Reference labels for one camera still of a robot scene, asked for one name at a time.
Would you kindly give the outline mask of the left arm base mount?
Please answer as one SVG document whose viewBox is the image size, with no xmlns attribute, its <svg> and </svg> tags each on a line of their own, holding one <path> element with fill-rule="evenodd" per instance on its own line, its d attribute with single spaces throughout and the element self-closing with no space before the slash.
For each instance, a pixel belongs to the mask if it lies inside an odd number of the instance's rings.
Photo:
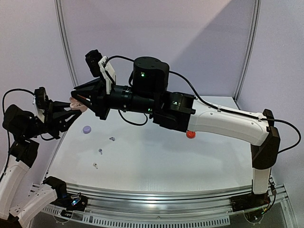
<svg viewBox="0 0 304 228">
<path fill-rule="evenodd" d="M 68 194 L 65 198 L 57 199 L 50 204 L 62 207 L 67 211 L 85 211 L 88 204 L 88 197 L 82 193 Z"/>
</svg>

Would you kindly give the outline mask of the red earbud charging case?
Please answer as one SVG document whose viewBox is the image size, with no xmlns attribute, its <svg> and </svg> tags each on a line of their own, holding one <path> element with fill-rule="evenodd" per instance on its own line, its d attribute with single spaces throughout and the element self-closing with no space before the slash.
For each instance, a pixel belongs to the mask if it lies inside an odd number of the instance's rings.
<svg viewBox="0 0 304 228">
<path fill-rule="evenodd" d="M 196 137 L 196 133 L 193 132 L 193 131 L 187 131 L 186 132 L 186 136 L 189 138 L 189 139 L 194 139 Z"/>
</svg>

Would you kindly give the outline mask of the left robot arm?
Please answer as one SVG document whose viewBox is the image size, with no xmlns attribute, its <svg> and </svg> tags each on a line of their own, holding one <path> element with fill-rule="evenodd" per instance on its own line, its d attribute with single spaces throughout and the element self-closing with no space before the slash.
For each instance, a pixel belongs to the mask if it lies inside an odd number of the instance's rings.
<svg viewBox="0 0 304 228">
<path fill-rule="evenodd" d="M 13 135 L 14 142 L 9 148 L 8 162 L 3 167 L 0 179 L 1 219 L 12 219 L 25 228 L 50 203 L 64 207 L 66 211 L 85 209 L 87 197 L 81 193 L 69 194 L 67 184 L 53 176 L 44 179 L 39 189 L 22 203 L 12 206 L 17 187 L 38 155 L 39 143 L 33 139 L 45 133 L 59 139 L 59 133 L 67 131 L 82 114 L 80 110 L 66 110 L 68 107 L 72 106 L 50 101 L 37 103 L 37 115 L 23 111 L 14 104 L 5 111 L 2 126 Z"/>
</svg>

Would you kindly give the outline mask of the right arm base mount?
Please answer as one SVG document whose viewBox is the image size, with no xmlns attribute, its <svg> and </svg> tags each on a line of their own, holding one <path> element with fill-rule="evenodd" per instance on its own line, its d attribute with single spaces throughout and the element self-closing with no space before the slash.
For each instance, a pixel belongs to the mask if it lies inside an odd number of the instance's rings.
<svg viewBox="0 0 304 228">
<path fill-rule="evenodd" d="M 276 190 L 272 192 L 272 196 L 274 198 L 271 201 L 268 193 L 254 194 L 251 192 L 243 195 L 233 196 L 229 198 L 229 200 L 233 212 L 258 208 L 266 205 L 266 208 L 261 212 L 261 214 L 265 214 L 274 205 L 274 202 L 276 200 Z"/>
</svg>

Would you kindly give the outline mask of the pink-white earbud charging case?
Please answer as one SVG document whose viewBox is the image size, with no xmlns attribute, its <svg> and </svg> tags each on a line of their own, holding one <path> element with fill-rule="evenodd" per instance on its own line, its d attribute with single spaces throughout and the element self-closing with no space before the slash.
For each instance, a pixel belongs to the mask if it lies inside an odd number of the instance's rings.
<svg viewBox="0 0 304 228">
<path fill-rule="evenodd" d="M 85 112 L 87 110 L 87 107 L 75 98 L 70 97 L 69 101 L 71 110 L 80 110 L 81 112 Z"/>
</svg>

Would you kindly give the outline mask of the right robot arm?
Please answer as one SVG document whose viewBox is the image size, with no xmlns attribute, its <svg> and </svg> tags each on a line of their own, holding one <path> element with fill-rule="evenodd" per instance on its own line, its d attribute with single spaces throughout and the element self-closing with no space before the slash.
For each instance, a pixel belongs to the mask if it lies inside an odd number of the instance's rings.
<svg viewBox="0 0 304 228">
<path fill-rule="evenodd" d="M 207 132 L 243 140 L 251 145 L 252 192 L 246 195 L 249 207 L 264 199 L 268 179 L 275 164 L 280 135 L 270 110 L 250 113 L 204 101 L 192 95 L 168 91 L 170 67 L 154 57 L 133 61 L 132 85 L 118 85 L 107 57 L 86 58 L 94 77 L 74 88 L 71 96 L 101 120 L 111 109 L 148 114 L 160 127 L 179 132 Z"/>
</svg>

